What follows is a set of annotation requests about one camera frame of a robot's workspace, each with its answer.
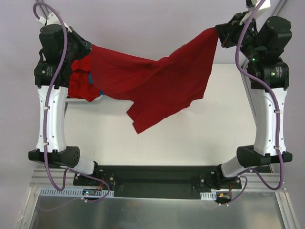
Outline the dark red t shirt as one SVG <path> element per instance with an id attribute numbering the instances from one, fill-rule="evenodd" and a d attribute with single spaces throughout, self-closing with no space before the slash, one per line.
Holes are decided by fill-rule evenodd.
<path id="1" fill-rule="evenodd" d="M 91 77 L 106 96 L 133 102 L 127 115 L 141 133 L 203 98 L 217 42 L 209 28 L 157 61 L 93 46 Z"/>

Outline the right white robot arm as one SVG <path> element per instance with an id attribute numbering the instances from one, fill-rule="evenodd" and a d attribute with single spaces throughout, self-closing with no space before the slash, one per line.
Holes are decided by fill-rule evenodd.
<path id="1" fill-rule="evenodd" d="M 214 183 L 219 188 L 231 184 L 231 178 L 249 167 L 291 162 L 293 155 L 286 150 L 283 119 L 280 119 L 279 136 L 276 136 L 276 108 L 284 115 L 284 104 L 289 86 L 289 67 L 280 57 L 292 38 L 290 21 L 269 17 L 260 30 L 256 21 L 250 22 L 241 43 L 241 52 L 248 59 L 246 72 L 265 82 L 273 91 L 276 102 L 267 89 L 253 79 L 242 77 L 256 126 L 253 145 L 240 146 L 236 156 L 218 166 Z"/>

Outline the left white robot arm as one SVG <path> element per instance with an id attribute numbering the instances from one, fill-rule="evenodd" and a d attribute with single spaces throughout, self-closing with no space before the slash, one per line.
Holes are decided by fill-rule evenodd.
<path id="1" fill-rule="evenodd" d="M 64 134 L 72 63 L 90 53 L 91 43 L 73 29 L 58 24 L 43 26 L 39 40 L 42 48 L 34 76 L 40 102 L 40 130 L 36 148 L 28 152 L 28 158 L 84 173 L 84 180 L 95 186 L 101 180 L 101 174 L 94 170 L 95 163 L 82 157 L 77 146 L 68 146 Z"/>

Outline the bright red t shirt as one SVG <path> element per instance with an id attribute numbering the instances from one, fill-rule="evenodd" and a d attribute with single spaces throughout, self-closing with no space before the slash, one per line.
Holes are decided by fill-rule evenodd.
<path id="1" fill-rule="evenodd" d="M 92 102 L 100 96 L 100 90 L 90 83 L 88 75 L 91 71 L 90 55 L 81 60 L 75 60 L 72 64 L 68 96 L 74 99 L 85 99 Z"/>

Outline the blue t shirt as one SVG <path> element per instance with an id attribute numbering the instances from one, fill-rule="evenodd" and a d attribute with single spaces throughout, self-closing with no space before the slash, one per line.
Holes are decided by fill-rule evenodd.
<path id="1" fill-rule="evenodd" d="M 88 74 L 88 80 L 89 80 L 89 84 L 93 84 L 92 76 L 91 76 L 90 73 Z M 102 90 L 99 90 L 99 92 L 100 92 L 100 95 L 104 95 L 104 93 L 102 92 Z"/>

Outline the grey laundry basket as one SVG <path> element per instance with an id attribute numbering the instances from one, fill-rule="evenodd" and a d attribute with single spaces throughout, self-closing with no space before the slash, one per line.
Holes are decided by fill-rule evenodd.
<path id="1" fill-rule="evenodd" d="M 98 101 L 102 98 L 103 98 L 103 95 L 100 95 L 97 98 L 95 98 L 94 100 L 92 100 L 92 102 Z M 88 102 L 88 101 L 86 99 L 71 98 L 71 97 L 67 96 L 66 102 L 72 103 L 72 102 Z"/>

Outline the aluminium rail frame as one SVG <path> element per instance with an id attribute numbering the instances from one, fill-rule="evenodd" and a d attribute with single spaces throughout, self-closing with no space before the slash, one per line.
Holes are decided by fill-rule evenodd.
<path id="1" fill-rule="evenodd" d="M 51 175 L 53 177 L 54 182 L 59 187 L 62 187 L 62 181 L 63 181 L 63 173 L 64 169 L 56 169 L 52 168 L 50 169 Z M 246 192 L 272 192 L 271 189 L 269 189 L 257 176 L 256 173 L 245 173 L 243 176 L 247 177 L 247 187 Z M 272 186 L 276 187 L 279 183 L 280 174 L 278 173 L 261 173 L 261 176 L 263 177 L 264 181 Z M 73 186 L 73 180 L 74 180 L 74 173 L 67 172 L 66 175 L 66 187 L 72 187 Z M 45 168 L 36 168 L 34 169 L 33 175 L 30 180 L 30 187 L 53 187 L 51 182 L 49 181 L 49 178 L 47 176 L 47 172 Z"/>

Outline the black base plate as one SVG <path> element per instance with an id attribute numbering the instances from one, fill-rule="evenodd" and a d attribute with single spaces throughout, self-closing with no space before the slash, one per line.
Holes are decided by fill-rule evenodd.
<path id="1" fill-rule="evenodd" d="M 219 166 L 102 166 L 93 179 L 75 176 L 73 185 L 110 189 L 120 198 L 199 199 L 213 189 L 241 189 L 237 177 L 225 178 Z"/>

